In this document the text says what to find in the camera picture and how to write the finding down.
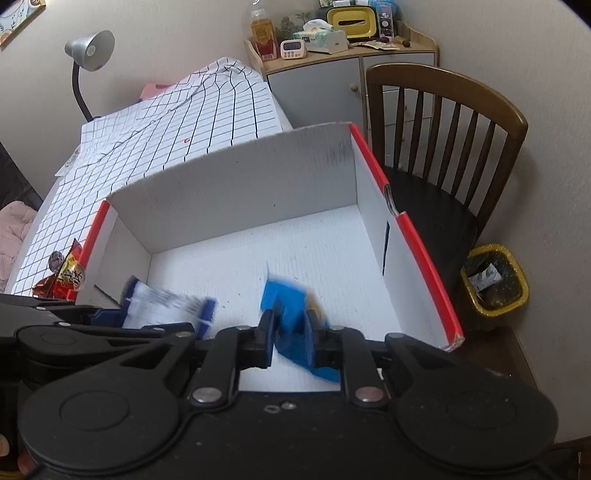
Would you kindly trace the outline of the brown oreo snack bag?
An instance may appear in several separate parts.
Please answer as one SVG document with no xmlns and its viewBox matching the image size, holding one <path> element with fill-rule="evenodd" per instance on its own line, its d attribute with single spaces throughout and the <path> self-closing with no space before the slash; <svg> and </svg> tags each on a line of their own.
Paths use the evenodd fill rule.
<svg viewBox="0 0 591 480">
<path fill-rule="evenodd" d="M 32 296 L 42 299 L 59 299 L 60 293 L 56 289 L 55 284 L 55 275 L 50 275 L 41 279 L 32 287 Z"/>
</svg>

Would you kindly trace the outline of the blue cookie packet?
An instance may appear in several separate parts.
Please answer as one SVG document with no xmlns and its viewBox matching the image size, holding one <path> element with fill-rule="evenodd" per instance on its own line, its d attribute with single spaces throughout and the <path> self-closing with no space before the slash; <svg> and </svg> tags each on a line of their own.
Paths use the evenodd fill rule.
<svg viewBox="0 0 591 480">
<path fill-rule="evenodd" d="M 317 378 L 332 384 L 339 383 L 338 370 L 329 367 L 315 368 L 312 361 L 314 342 L 308 311 L 315 313 L 322 329 L 331 327 L 314 293 L 287 280 L 267 278 L 260 309 L 273 310 L 279 314 L 274 346 L 281 356 Z"/>
</svg>

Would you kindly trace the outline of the red yellow chips bag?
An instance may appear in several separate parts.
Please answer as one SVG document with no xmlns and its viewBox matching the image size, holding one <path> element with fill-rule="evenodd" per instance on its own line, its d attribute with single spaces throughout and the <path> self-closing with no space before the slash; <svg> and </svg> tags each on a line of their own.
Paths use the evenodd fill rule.
<svg viewBox="0 0 591 480">
<path fill-rule="evenodd" d="M 54 275 L 49 297 L 58 300 L 75 301 L 85 280 L 85 269 L 80 259 L 82 245 L 74 239 L 61 266 Z"/>
</svg>

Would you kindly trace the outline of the white blue snack packet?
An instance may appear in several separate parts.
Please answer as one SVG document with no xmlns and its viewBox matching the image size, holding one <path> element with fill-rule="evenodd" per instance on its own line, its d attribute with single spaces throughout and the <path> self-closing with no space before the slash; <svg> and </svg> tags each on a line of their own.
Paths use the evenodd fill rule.
<svg viewBox="0 0 591 480">
<path fill-rule="evenodd" d="M 189 327 L 202 339 L 213 325 L 215 299 L 175 294 L 155 289 L 131 277 L 122 292 L 122 324 L 124 329 Z"/>
</svg>

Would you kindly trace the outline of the dark round candy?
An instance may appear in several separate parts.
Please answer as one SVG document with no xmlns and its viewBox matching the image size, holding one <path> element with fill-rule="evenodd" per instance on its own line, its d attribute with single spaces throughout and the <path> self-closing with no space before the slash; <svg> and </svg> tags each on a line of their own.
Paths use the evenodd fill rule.
<svg viewBox="0 0 591 480">
<path fill-rule="evenodd" d="M 57 273 L 63 262 L 63 254 L 60 251 L 53 251 L 48 258 L 48 268 L 52 273 Z"/>
</svg>

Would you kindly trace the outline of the red white cardboard box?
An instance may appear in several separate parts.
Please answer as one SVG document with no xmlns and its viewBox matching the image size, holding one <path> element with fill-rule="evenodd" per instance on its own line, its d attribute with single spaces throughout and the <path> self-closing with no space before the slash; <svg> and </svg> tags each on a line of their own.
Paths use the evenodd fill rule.
<svg viewBox="0 0 591 480">
<path fill-rule="evenodd" d="M 331 123 L 222 149 L 111 193 L 92 223 L 77 300 L 110 306 L 128 279 L 214 299 L 214 330 L 256 325 L 267 280 L 304 287 L 329 322 L 443 350 L 463 333 L 358 129 Z"/>
</svg>

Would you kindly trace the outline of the paper items on table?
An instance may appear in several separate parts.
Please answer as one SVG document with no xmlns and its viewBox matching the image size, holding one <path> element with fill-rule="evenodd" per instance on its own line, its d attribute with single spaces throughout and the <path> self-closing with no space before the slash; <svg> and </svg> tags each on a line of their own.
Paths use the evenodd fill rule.
<svg viewBox="0 0 591 480">
<path fill-rule="evenodd" d="M 78 145 L 72 152 L 70 157 L 64 162 L 60 169 L 55 173 L 55 177 L 61 178 L 67 176 L 70 171 L 75 170 L 78 165 L 78 157 L 80 154 L 80 145 Z"/>
</svg>

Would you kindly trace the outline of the brown wooden chair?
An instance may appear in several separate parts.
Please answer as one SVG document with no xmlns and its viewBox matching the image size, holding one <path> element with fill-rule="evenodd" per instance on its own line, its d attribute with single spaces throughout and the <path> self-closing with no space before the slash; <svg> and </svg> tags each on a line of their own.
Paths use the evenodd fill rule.
<svg viewBox="0 0 591 480">
<path fill-rule="evenodd" d="M 370 142 L 447 291 L 492 216 L 528 133 L 503 94 L 415 63 L 369 68 Z"/>
</svg>

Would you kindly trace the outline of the white black checkered tablecloth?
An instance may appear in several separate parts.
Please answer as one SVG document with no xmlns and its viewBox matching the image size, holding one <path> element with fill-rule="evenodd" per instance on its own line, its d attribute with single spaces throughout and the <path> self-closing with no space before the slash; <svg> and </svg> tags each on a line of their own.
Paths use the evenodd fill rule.
<svg viewBox="0 0 591 480">
<path fill-rule="evenodd" d="M 6 293 L 29 296 L 48 258 L 85 243 L 111 193 L 177 164 L 290 129 L 256 70 L 222 57 L 156 96 L 82 126 L 80 145 L 43 201 Z"/>
</svg>

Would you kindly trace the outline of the grey wooden cabinet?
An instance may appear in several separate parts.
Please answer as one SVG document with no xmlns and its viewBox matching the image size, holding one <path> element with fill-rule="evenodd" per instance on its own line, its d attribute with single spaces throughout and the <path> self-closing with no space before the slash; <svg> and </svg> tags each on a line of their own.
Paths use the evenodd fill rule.
<svg viewBox="0 0 591 480">
<path fill-rule="evenodd" d="M 353 45 L 337 54 L 310 53 L 301 59 L 263 61 L 252 42 L 245 41 L 249 64 L 269 84 L 290 126 L 329 122 L 355 123 L 370 138 L 370 107 L 366 74 L 380 64 L 439 64 L 435 39 L 399 21 L 401 34 L 390 50 Z"/>
</svg>

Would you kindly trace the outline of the silver desk lamp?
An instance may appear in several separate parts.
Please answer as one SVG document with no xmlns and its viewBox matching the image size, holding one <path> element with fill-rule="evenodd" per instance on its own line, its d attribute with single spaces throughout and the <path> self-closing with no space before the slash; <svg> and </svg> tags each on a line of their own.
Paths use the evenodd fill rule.
<svg viewBox="0 0 591 480">
<path fill-rule="evenodd" d="M 110 60 L 114 47 L 115 37 L 109 30 L 102 30 L 86 37 L 70 40 L 64 46 L 64 52 L 73 61 L 71 75 L 73 95 L 87 122 L 91 122 L 94 117 L 80 90 L 80 71 L 95 72 L 104 67 Z"/>
</svg>

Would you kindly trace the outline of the white digital timer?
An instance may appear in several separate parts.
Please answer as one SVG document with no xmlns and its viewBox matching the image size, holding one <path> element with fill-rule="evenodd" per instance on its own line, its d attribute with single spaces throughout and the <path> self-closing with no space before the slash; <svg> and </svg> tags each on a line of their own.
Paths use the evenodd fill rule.
<svg viewBox="0 0 591 480">
<path fill-rule="evenodd" d="M 284 60 L 297 60 L 307 57 L 308 49 L 304 40 L 288 39 L 280 43 L 280 56 Z"/>
</svg>

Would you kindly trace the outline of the framed food picture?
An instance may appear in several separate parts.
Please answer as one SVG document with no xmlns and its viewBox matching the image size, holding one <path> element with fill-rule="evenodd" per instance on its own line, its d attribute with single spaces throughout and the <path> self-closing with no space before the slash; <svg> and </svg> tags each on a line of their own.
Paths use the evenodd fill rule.
<svg viewBox="0 0 591 480">
<path fill-rule="evenodd" d="M 1 8 L 1 48 L 38 17 L 46 8 L 44 0 L 10 1 Z"/>
</svg>

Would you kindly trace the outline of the white tissue pack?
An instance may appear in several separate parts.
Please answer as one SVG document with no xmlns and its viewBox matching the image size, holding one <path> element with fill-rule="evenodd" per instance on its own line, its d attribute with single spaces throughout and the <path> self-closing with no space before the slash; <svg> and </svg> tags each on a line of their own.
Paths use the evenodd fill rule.
<svg viewBox="0 0 591 480">
<path fill-rule="evenodd" d="M 304 41 L 305 48 L 315 53 L 332 55 L 349 49 L 346 32 L 322 19 L 308 21 L 301 31 L 294 32 L 293 38 Z"/>
</svg>

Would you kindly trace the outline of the yellow tissue box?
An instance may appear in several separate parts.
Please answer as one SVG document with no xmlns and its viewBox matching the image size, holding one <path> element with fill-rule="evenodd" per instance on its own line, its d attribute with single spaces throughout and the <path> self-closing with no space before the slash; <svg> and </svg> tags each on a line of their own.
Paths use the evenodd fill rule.
<svg viewBox="0 0 591 480">
<path fill-rule="evenodd" d="M 335 29 L 344 31 L 351 41 L 369 40 L 378 32 L 377 15 L 370 6 L 331 8 L 327 11 L 327 21 Z"/>
</svg>

